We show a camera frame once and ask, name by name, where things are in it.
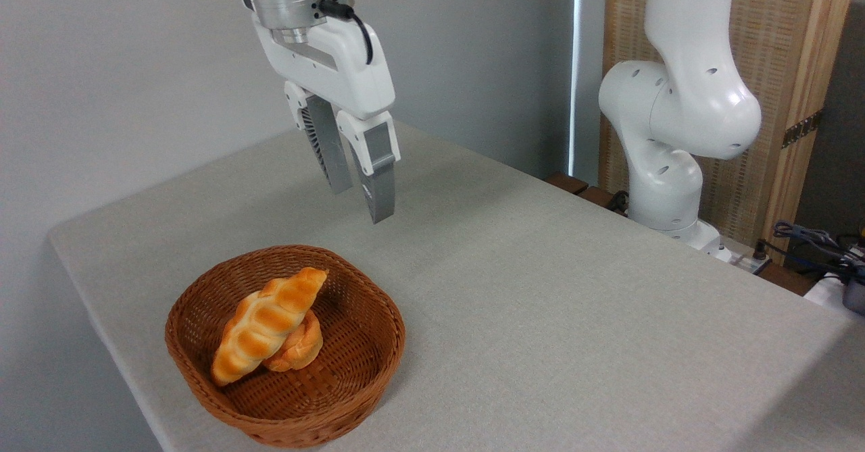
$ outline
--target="toy bread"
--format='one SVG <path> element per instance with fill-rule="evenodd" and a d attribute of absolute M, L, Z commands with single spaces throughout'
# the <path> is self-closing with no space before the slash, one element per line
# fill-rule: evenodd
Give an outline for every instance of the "toy bread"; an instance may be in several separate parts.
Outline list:
<path fill-rule="evenodd" d="M 270 280 L 244 298 L 222 331 L 210 375 L 220 386 L 232 383 L 273 356 L 303 322 L 327 272 L 303 268 L 290 278 Z"/>
<path fill-rule="evenodd" d="M 324 341 L 318 317 L 309 310 L 306 317 L 303 317 L 303 323 L 288 334 L 282 347 L 279 347 L 273 356 L 265 359 L 263 365 L 276 372 L 303 369 L 318 356 L 322 343 Z"/>

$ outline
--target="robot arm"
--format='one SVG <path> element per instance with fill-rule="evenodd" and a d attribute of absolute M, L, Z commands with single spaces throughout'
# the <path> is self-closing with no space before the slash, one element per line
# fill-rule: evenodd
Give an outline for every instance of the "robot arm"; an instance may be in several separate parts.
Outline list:
<path fill-rule="evenodd" d="M 342 134 L 352 149 L 373 222 L 393 214 L 399 160 L 395 93 L 376 31 L 354 0 L 243 0 L 298 129 L 306 131 L 334 193 L 351 187 Z"/>
<path fill-rule="evenodd" d="M 621 62 L 599 92 L 628 162 L 629 217 L 719 257 L 718 231 L 697 218 L 702 173 L 690 153 L 732 159 L 760 131 L 730 51 L 731 3 L 646 0 L 646 36 L 664 64 Z"/>
<path fill-rule="evenodd" d="M 730 51 L 733 0 L 646 0 L 645 31 L 667 67 L 649 128 L 656 140 L 717 159 L 739 156 L 760 131 L 760 104 Z"/>

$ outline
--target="white wall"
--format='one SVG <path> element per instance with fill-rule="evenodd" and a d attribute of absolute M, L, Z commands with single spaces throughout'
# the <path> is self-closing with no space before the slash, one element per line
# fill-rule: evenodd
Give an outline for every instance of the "white wall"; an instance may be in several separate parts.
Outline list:
<path fill-rule="evenodd" d="M 571 0 L 356 7 L 395 117 L 564 168 Z M 0 0 L 0 32 L 0 449 L 157 449 L 46 233 L 283 132 L 281 82 L 239 0 Z"/>

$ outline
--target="table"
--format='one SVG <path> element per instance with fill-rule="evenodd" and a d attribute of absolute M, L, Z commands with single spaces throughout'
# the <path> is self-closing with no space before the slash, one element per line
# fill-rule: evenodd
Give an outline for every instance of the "table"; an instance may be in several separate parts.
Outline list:
<path fill-rule="evenodd" d="M 272 450 L 201 408 L 164 322 L 217 262 L 289 243 L 351 261 L 407 328 L 376 411 L 321 450 L 865 449 L 865 326 L 397 128 L 377 225 L 291 132 L 51 231 L 165 450 Z"/>

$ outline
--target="wicker basket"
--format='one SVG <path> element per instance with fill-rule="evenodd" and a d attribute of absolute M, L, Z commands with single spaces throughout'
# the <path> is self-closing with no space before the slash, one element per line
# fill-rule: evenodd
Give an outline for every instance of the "wicker basket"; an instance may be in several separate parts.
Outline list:
<path fill-rule="evenodd" d="M 210 365 L 222 328 L 245 296 L 272 278 L 311 266 L 328 270 L 312 309 L 324 346 L 300 371 L 263 366 L 218 388 Z M 276 447 L 311 447 L 364 421 L 396 371 L 405 326 L 393 301 L 348 261 L 327 249 L 275 246 L 217 264 L 177 300 L 165 343 L 192 393 L 213 416 Z"/>

